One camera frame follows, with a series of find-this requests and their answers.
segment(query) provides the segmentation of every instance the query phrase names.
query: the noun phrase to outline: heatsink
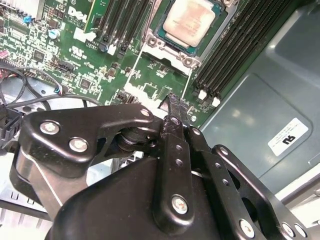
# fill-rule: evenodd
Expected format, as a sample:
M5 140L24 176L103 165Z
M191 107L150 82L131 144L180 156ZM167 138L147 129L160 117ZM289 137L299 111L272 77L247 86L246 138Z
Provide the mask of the heatsink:
M46 0L0 0L0 5L19 11L32 19L42 18Z

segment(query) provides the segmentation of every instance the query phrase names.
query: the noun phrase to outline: white sticker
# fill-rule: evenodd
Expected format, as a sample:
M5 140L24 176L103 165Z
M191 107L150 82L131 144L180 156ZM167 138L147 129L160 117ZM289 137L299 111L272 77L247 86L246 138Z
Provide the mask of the white sticker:
M298 118L294 118L274 138L272 138L271 141L268 142L268 146L278 157L308 130L309 128Z

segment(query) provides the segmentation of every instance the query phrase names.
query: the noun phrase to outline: motherboard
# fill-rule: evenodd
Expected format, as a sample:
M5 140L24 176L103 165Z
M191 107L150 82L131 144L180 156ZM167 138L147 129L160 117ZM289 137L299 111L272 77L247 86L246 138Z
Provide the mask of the motherboard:
M41 69L68 92L104 105L152 109L174 93L185 99L191 124L200 127L291 3L0 0L0 62Z

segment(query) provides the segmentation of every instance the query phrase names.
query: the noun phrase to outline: screw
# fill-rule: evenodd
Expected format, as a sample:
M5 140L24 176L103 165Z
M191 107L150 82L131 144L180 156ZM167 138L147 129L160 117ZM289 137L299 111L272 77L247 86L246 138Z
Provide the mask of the screw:
M180 121L178 119L176 119L175 117L171 117L171 121L175 124L175 125L179 125Z
M317 197L320 197L320 188L314 192Z
M301 234L302 237L304 237L304 238L307 237L307 233L305 232L305 230L301 226L299 226L298 224L295 224L294 227L298 231L298 233Z
M191 117L191 122L195 122L195 121L197 121L197 117L196 116L192 116Z
M56 123L51 121L46 121L44 123L41 123L40 130L44 134L55 135L60 131L60 128Z
M224 155L228 155L228 151L227 151L223 146L220 147L220 151L221 151Z
M193 60L191 58L186 58L184 60L184 64L188 67L191 66L192 63L193 63Z
M195 134L197 134L197 135L200 135L200 134L201 134L201 132L200 132L198 129L196 129L196 128L193 128L192 130L193 130L193 132L194 132Z
M292 228L288 224L282 223L282 227L290 237L293 238L295 236L295 232L292 230Z
M150 113L149 113L148 110L146 110L146 109L142 109L142 110L140 111L140 113L142 113L142 115L144 115L144 116L146 116L146 117L149 117L149 116L150 116Z
M241 219L239 224L240 224L240 228L248 238L253 239L255 237L255 231L249 222L247 222L244 219Z
M180 196L173 196L172 207L178 214L186 214L188 211L188 205L186 201Z
M88 149L88 144L84 139L75 137L70 140L69 147L75 152L83 153Z

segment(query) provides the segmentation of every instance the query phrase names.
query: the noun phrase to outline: gray metal panel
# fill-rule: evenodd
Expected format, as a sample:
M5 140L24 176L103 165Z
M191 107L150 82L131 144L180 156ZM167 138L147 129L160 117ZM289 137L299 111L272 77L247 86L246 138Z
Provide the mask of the gray metal panel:
M312 9L294 12L202 129L273 193L320 162L320 11ZM294 118L308 131L276 156L268 142Z

